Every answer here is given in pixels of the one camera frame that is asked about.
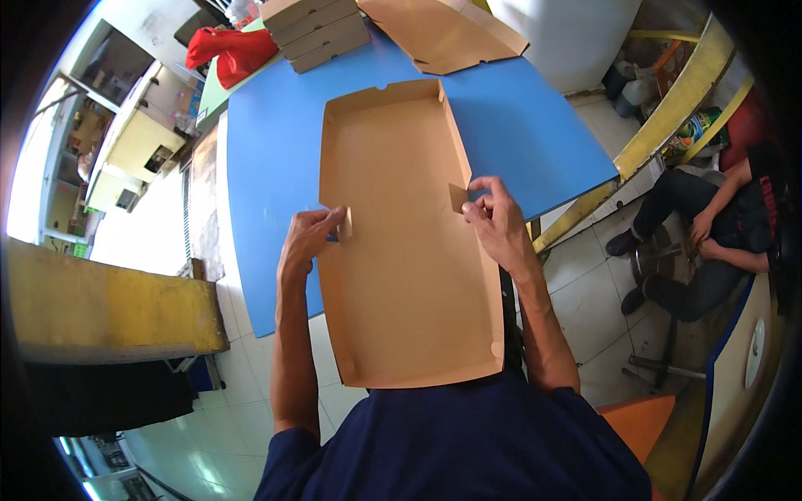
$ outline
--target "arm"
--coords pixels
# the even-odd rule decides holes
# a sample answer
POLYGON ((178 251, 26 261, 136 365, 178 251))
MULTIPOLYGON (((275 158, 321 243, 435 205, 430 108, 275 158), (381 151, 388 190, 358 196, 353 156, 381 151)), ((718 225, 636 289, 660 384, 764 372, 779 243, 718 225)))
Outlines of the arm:
POLYGON ((273 432, 305 428, 320 439, 318 377, 306 319, 306 276, 312 258, 336 231, 345 209, 300 212, 293 217, 276 272, 276 345, 270 375, 273 432))
POLYGON ((577 363, 554 314, 520 207, 498 177, 480 177, 468 185, 470 190, 482 188, 489 188, 491 194, 467 202, 462 210, 484 250, 508 271, 518 288, 529 381, 546 391, 569 386, 579 393, 577 363))
POLYGON ((702 242, 699 253, 704 259, 724 261, 750 273, 768 273, 766 253, 754 254, 740 248, 722 247, 711 238, 702 242))
POLYGON ((727 171, 727 179, 712 200, 694 218, 694 227, 691 229, 691 242, 699 244, 710 236, 710 229, 715 218, 732 201, 732 197, 751 181, 751 168, 749 159, 738 162, 727 171))

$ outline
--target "hand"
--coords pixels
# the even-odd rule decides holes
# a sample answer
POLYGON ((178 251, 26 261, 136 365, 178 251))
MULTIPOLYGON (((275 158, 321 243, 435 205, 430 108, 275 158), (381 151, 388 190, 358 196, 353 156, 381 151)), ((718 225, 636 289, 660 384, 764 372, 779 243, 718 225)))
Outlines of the hand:
POLYGON ((694 218, 694 226, 691 228, 691 243, 699 245, 710 236, 710 228, 713 226, 713 216, 707 211, 701 211, 694 218))
POLYGON ((337 236, 337 225, 345 215, 346 208, 340 205, 331 211, 299 212, 293 216, 278 260, 279 283, 282 277, 306 276, 312 271, 312 258, 323 250, 326 236, 337 236))
POLYGON ((713 240, 712 238, 708 238, 706 240, 702 240, 702 243, 699 244, 699 255, 704 260, 711 260, 711 259, 719 259, 721 253, 719 252, 722 249, 721 245, 718 242, 713 240))
POLYGON ((506 269, 513 280, 521 280, 529 272, 532 260, 537 260, 524 226, 524 215, 499 177, 479 177, 468 185, 469 190, 482 188, 489 188, 490 194, 482 195, 476 202, 465 202, 462 213, 491 259, 506 269))

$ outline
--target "drain grate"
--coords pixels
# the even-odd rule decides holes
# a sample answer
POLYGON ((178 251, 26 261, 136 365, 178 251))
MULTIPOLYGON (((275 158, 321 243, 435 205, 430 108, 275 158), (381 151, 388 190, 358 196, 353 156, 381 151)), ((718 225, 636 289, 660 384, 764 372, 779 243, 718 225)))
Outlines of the drain grate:
POLYGON ((192 245, 189 242, 189 176, 192 174, 192 161, 181 166, 181 204, 184 208, 184 251, 187 259, 192 257, 192 245))

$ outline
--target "orange chair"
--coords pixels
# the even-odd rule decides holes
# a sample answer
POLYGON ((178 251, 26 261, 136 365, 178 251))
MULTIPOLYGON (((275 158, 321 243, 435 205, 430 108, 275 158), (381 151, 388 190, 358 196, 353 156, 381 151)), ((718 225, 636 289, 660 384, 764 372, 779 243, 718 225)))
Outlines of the orange chair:
MULTIPOLYGON (((596 411, 643 464, 666 427, 675 403, 674 395, 651 395, 597 407, 596 411)), ((653 483, 652 499, 664 500, 653 483)))

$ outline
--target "red plastic bag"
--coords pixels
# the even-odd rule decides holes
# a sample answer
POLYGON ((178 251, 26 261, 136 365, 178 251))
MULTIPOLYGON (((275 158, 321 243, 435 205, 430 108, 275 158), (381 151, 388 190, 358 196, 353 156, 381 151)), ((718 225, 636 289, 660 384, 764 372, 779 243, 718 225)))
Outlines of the red plastic bag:
POLYGON ((278 52, 278 46, 267 30, 219 31, 200 28, 189 41, 187 68, 190 70, 217 59, 217 79, 221 87, 229 89, 258 70, 278 52))

